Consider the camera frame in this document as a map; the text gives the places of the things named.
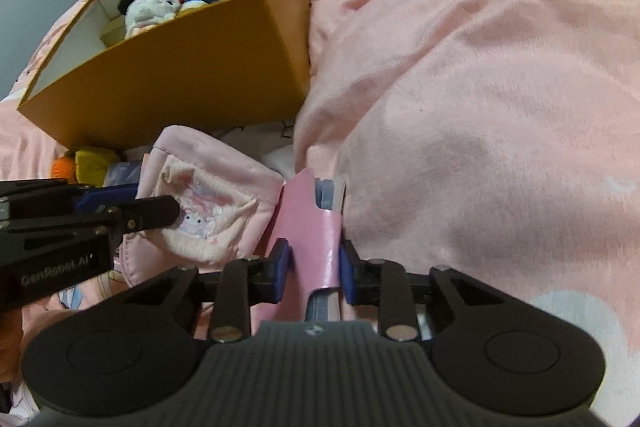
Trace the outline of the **pink mini backpack pouch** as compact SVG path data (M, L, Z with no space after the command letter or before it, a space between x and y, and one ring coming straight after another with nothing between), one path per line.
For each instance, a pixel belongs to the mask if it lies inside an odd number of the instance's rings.
M254 254L284 184L280 173L204 132L165 128L144 162L137 196L171 196L179 214L166 228L122 241L119 257L128 284L177 265L217 271Z

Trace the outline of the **white seal plush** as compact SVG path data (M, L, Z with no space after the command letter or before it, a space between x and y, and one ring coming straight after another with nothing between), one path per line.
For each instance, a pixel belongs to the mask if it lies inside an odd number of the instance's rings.
M125 38L172 20L180 6L179 0L120 0L117 9L125 17Z

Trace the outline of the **orange cardboard box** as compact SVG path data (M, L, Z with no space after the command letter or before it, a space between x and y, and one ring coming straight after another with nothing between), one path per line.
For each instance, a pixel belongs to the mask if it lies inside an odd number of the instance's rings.
M129 150L173 124L288 120L309 90L310 0L220 0L108 46L122 0L87 0L18 104L66 147Z

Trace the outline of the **orange yellow knitted toy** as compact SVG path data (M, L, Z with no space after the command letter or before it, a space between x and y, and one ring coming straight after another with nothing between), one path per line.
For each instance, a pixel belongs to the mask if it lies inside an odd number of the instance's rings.
M70 184L102 187L108 169L121 160L122 155L119 153L101 147L68 150L52 162L50 177Z

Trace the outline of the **pink sleeved small box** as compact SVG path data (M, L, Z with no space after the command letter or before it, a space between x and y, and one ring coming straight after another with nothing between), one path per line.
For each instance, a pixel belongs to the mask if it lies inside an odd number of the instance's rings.
M280 303L259 303L252 308L252 325L263 321L297 322L306 317L307 306L323 309L318 321L341 318L338 248L342 235L342 210L336 204L322 209L316 203L316 178L304 169L286 182L272 221L268 245L286 239L292 248L285 288Z

